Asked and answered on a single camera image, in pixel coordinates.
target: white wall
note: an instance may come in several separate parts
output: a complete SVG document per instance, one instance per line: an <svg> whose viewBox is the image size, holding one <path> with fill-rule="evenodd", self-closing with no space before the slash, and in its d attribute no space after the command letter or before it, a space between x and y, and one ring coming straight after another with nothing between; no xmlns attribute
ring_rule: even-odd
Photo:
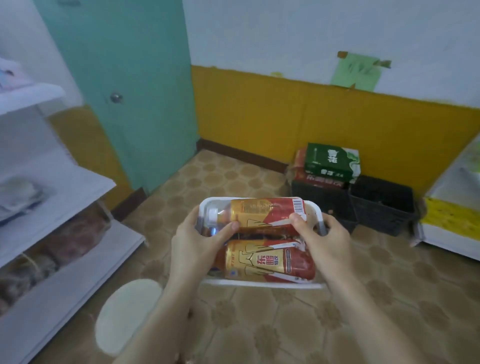
<svg viewBox="0 0 480 364"><path fill-rule="evenodd" d="M480 107L478 0L183 0L192 64L329 84L339 50L392 60L375 92Z"/></svg>
<svg viewBox="0 0 480 364"><path fill-rule="evenodd" d="M0 57L20 62L35 81L63 87L65 97L40 106L44 114L83 105L82 94L32 0L0 0Z"/></svg>

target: brown baseboard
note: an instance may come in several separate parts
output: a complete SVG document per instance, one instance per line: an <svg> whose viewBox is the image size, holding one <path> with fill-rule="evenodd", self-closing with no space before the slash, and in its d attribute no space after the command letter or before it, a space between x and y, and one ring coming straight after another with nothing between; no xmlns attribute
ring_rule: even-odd
<svg viewBox="0 0 480 364"><path fill-rule="evenodd" d="M224 144L212 142L211 140L199 139L197 141L197 152L202 149L210 150L212 152L222 154L227 157L235 158L241 160L245 163L254 164L256 166L274 170L275 172L284 173L287 168L287 163L279 162L278 160L270 159L267 157L259 156L258 154L246 152L241 149L232 148Z"/></svg>
<svg viewBox="0 0 480 364"><path fill-rule="evenodd" d="M126 199L120 202L112 211L115 220L123 221L130 213L142 204L147 199L147 194L144 189L140 187L133 191Z"/></svg>

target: green door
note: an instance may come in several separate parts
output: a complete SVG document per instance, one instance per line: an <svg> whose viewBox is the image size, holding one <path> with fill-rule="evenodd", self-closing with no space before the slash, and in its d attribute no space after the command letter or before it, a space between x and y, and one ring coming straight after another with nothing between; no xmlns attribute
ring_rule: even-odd
<svg viewBox="0 0 480 364"><path fill-rule="evenodd" d="M151 192L195 153L181 0L35 0L134 189Z"/></svg>

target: floor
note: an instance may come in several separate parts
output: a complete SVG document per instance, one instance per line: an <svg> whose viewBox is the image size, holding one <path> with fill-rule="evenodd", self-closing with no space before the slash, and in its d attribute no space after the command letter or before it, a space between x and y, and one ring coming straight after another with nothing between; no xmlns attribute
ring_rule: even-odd
<svg viewBox="0 0 480 364"><path fill-rule="evenodd" d="M81 308L33 363L111 363L96 347L94 323L123 284L168 279L170 238L209 196L282 196L282 174L202 151L124 223L143 233L140 247ZM358 226L355 270L375 302L437 364L478 363L480 263ZM325 290L202 285L192 304L182 353L193 363L356 364L365 360Z"/></svg>

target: paper sign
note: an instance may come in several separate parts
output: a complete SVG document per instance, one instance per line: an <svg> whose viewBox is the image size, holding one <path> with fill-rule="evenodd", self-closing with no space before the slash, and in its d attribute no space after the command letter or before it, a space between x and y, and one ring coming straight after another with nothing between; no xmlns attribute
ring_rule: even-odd
<svg viewBox="0 0 480 364"><path fill-rule="evenodd" d="M379 58L362 56L348 52L345 58L338 60L331 85L373 91L382 71L380 66L373 65Z"/></svg>

